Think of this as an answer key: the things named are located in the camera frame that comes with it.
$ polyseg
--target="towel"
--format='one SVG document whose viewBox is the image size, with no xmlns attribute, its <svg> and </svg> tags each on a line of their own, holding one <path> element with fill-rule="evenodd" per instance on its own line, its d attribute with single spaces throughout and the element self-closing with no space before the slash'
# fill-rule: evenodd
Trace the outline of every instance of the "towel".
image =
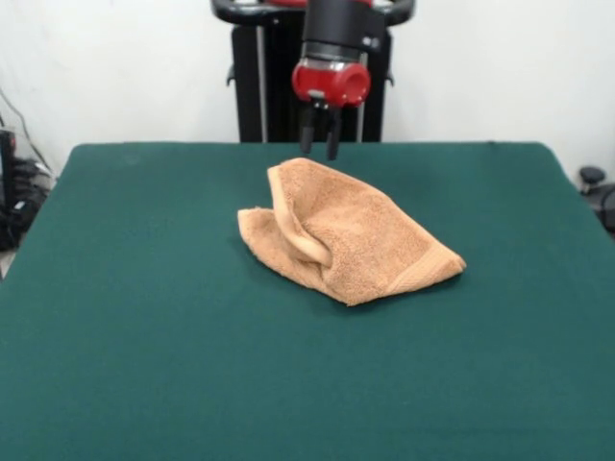
<svg viewBox="0 0 615 461">
<path fill-rule="evenodd" d="M 273 209 L 238 212 L 263 264 L 348 306 L 449 279 L 464 260 L 375 187 L 307 158 L 267 170 Z"/>
</svg>

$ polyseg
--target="white wall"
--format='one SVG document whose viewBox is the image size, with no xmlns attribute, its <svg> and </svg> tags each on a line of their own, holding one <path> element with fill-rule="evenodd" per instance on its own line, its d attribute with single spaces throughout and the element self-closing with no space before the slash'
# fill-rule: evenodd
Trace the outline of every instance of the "white wall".
<svg viewBox="0 0 615 461">
<path fill-rule="evenodd" d="M 540 140 L 571 175 L 615 175 L 615 2 L 418 2 L 385 140 Z M 237 140 L 209 0 L 0 0 L 0 18 L 0 84 L 56 168 L 81 142 Z"/>
</svg>

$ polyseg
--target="towel fold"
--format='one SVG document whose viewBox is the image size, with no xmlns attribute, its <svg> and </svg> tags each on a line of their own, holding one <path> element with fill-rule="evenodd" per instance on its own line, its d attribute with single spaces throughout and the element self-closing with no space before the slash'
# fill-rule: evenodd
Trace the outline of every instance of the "towel fold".
<svg viewBox="0 0 615 461">
<path fill-rule="evenodd" d="M 348 306 L 449 279 L 463 259 L 371 185 L 307 158 L 267 171 L 273 209 L 238 212 L 266 266 Z"/>
</svg>

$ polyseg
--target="green felt surface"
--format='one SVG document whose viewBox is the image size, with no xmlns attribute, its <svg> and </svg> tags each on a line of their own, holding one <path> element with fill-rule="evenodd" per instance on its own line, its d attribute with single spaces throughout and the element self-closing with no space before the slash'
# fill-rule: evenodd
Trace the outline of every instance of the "green felt surface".
<svg viewBox="0 0 615 461">
<path fill-rule="evenodd" d="M 615 245 L 548 149 L 344 146 L 468 263 L 353 309 L 240 240 L 296 149 L 73 153 L 0 286 L 0 460 L 615 459 Z"/>
</svg>

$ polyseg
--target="orange towel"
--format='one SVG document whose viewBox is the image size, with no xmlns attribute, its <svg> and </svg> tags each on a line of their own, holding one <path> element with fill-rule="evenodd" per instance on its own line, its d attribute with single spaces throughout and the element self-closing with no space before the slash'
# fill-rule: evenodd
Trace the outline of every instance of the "orange towel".
<svg viewBox="0 0 615 461">
<path fill-rule="evenodd" d="M 265 265 L 346 305 L 419 290 L 465 269 L 393 201 L 307 158 L 267 172 L 273 209 L 238 212 L 243 241 Z"/>
</svg>

